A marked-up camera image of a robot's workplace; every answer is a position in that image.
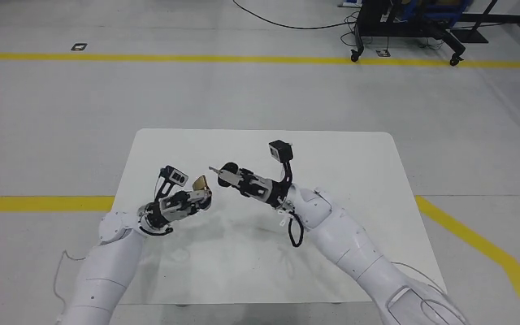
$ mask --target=table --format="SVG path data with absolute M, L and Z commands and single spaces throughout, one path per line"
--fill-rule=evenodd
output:
M 326 189 L 390 260 L 444 287 L 393 139 L 382 132 L 142 129 L 135 137 L 112 210 L 135 211 L 154 196 L 161 167 L 205 174 L 212 207 L 149 238 L 122 304 L 302 303 L 370 298 L 304 238 L 294 249 L 268 205 L 220 188 L 208 166 L 233 161 L 279 179 L 273 140 L 292 143 L 293 181 Z M 419 280 L 420 275 L 407 274 Z

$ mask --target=caster wheel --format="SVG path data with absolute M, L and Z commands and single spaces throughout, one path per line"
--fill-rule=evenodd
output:
M 455 67 L 456 65 L 458 65 L 459 62 L 461 62 L 461 60 L 459 60 L 458 58 L 452 58 L 451 60 L 449 60 L 449 65 Z
M 352 53 L 350 56 L 352 62 L 357 62 L 359 60 L 359 53 L 356 50 L 350 50 L 350 53 Z

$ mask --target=blue object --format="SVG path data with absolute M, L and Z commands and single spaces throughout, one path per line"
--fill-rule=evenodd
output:
M 470 5 L 470 0 L 462 0 L 457 6 L 440 6 L 440 5 L 428 5 L 424 16 L 432 20 L 447 20 L 448 26 L 452 27 L 460 18 L 464 10 Z M 404 11 L 402 14 L 402 20 L 413 19 L 417 9 L 418 0 L 412 0 L 410 3 L 403 5 Z

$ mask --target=yellow floor line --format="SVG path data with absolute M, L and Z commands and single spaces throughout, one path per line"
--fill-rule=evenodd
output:
M 0 197 L 0 212 L 110 211 L 114 197 Z
M 89 54 L 89 53 L 0 53 L 3 61 L 97 61 L 97 62 L 179 62 L 179 63 L 274 63 L 335 64 L 371 66 L 450 67 L 447 59 L 314 58 L 290 56 L 176 55 L 176 54 Z M 462 61 L 458 67 L 520 68 L 520 61 Z
M 511 284 L 513 285 L 514 291 L 520 297 L 520 264 L 516 258 L 509 255 L 491 241 L 469 229 L 451 215 L 437 208 L 424 197 L 418 195 L 415 197 L 415 201 L 417 202 L 417 206 L 421 213 L 436 221 L 453 235 L 459 237 L 468 245 L 477 249 L 480 253 L 486 255 L 492 261 L 502 266 L 505 274 L 509 277 L 509 281 L 511 281 Z
M 520 297 L 520 264 L 491 241 L 469 229 L 424 197 L 415 200 L 421 213 L 436 221 L 453 235 L 501 265 Z M 89 212 L 110 211 L 114 197 L 0 197 L 0 212 Z

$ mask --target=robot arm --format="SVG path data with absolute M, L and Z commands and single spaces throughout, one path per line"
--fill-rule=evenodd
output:
M 270 143 L 271 155 L 284 165 L 281 182 L 265 179 L 229 162 L 220 170 L 221 186 L 232 186 L 292 216 L 318 250 L 350 275 L 370 296 L 385 325 L 466 325 L 468 322 L 439 289 L 405 275 L 389 262 L 372 243 L 365 229 L 323 190 L 299 188 L 292 183 L 289 161 L 291 146 Z M 295 243 L 289 224 L 289 235 Z
M 137 213 L 110 212 L 99 224 L 99 244 L 84 260 L 76 278 L 76 289 L 63 318 L 64 325 L 108 325 L 114 308 L 132 282 L 148 236 L 165 236 L 169 224 L 182 220 L 211 204 L 206 178 L 193 183 L 193 191 L 169 192 L 184 186 L 188 177 L 173 167 L 161 170 L 164 178 L 155 200 Z

